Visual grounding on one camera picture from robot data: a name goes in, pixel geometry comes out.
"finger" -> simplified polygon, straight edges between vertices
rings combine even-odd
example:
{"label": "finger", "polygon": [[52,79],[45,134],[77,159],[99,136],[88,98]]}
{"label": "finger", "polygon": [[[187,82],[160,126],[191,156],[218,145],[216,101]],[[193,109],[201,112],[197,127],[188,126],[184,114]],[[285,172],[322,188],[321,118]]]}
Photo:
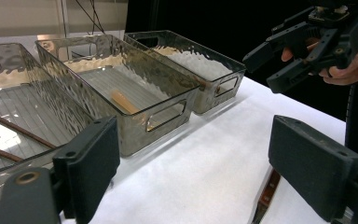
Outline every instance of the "finger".
{"label": "finger", "polygon": [[335,78],[351,77],[358,74],[358,67],[354,69],[338,69],[335,66],[329,68],[329,74]]}
{"label": "finger", "polygon": [[316,44],[318,44],[318,42],[319,42],[319,38],[316,38],[316,37],[310,37],[305,40],[305,44],[307,46],[316,46]]}
{"label": "finger", "polygon": [[293,58],[293,53],[289,48],[284,48],[281,56],[283,62],[287,62]]}
{"label": "finger", "polygon": [[330,72],[328,71],[328,69],[322,69],[322,71],[319,73],[319,76],[321,77],[333,77]]}
{"label": "finger", "polygon": [[348,86],[358,82],[358,74],[346,78],[324,77],[324,82],[327,84],[333,84],[338,86]]}
{"label": "finger", "polygon": [[313,43],[311,45],[308,45],[307,46],[308,51],[311,51],[311,50],[315,49],[317,45],[318,45],[318,42]]}

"human hand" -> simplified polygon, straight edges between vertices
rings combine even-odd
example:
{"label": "human hand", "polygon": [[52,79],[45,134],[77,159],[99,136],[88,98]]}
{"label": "human hand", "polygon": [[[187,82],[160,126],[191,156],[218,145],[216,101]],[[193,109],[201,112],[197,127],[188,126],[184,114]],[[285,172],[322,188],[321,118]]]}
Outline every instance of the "human hand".
{"label": "human hand", "polygon": [[[313,43],[308,46],[309,50],[315,48],[317,43]],[[282,61],[287,62],[293,58],[293,54],[290,49],[284,49],[282,52]],[[319,74],[324,78],[325,83],[346,86],[358,82],[358,53],[345,69],[338,69],[336,66],[324,69]]]}

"clear plastic bin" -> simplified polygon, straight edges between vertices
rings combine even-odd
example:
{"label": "clear plastic bin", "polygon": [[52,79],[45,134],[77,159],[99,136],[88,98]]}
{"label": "clear plastic bin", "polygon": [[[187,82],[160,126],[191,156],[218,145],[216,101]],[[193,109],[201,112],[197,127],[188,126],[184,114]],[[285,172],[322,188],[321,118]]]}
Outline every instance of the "clear plastic bin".
{"label": "clear plastic bin", "polygon": [[199,82],[197,114],[234,97],[245,72],[242,63],[171,31],[126,33],[124,41]]}
{"label": "clear plastic bin", "polygon": [[0,44],[0,193],[11,170],[49,167],[92,122],[23,45]]}
{"label": "clear plastic bin", "polygon": [[[199,84],[112,35],[36,45],[42,66],[94,119],[117,117],[122,157],[190,118]],[[88,55],[78,53],[84,48]]]}

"orange object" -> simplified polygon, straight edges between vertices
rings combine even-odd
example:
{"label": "orange object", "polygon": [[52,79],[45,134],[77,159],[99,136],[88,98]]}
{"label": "orange object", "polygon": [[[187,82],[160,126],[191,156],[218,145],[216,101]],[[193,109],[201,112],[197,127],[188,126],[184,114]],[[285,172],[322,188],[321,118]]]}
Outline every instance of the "orange object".
{"label": "orange object", "polygon": [[269,175],[268,182],[264,187],[260,198],[258,199],[257,208],[255,209],[255,215],[252,224],[259,224],[261,222],[261,219],[269,209],[269,204],[271,203],[272,197],[275,193],[275,189],[278,187],[280,180],[281,175],[275,169],[272,169],[272,172]]}
{"label": "orange object", "polygon": [[135,114],[136,112],[139,111],[139,109],[133,105],[128,99],[127,97],[121,93],[121,91],[118,90],[113,90],[111,93],[111,97],[112,99],[118,103],[121,107],[123,107],[124,109],[126,109],[128,112],[130,112],[130,114]]}

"dark mechanical part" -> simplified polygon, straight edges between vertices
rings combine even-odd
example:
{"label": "dark mechanical part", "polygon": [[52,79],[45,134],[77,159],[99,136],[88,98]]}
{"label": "dark mechanical part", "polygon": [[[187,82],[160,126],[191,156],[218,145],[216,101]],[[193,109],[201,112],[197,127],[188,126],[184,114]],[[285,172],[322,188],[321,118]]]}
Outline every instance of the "dark mechanical part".
{"label": "dark mechanical part", "polygon": [[263,216],[267,213],[269,205],[271,204],[275,190],[278,187],[281,176],[276,170],[272,170],[269,175],[268,181],[264,186],[264,189],[257,202],[257,208],[255,209],[255,215],[252,220],[252,224],[259,224]]}
{"label": "dark mechanical part", "polygon": [[53,157],[4,184],[0,223],[60,223],[59,213],[89,223],[120,164],[116,117],[95,120]]}
{"label": "dark mechanical part", "polygon": [[[246,70],[253,73],[284,48],[293,52],[295,61],[267,80],[274,93],[285,92],[324,68],[346,68],[358,52],[358,0],[310,2],[314,7],[272,28],[272,36],[242,59]],[[319,41],[309,51],[311,38]]]}
{"label": "dark mechanical part", "polygon": [[353,211],[358,224],[358,154],[296,119],[275,116],[268,158],[325,221]]}

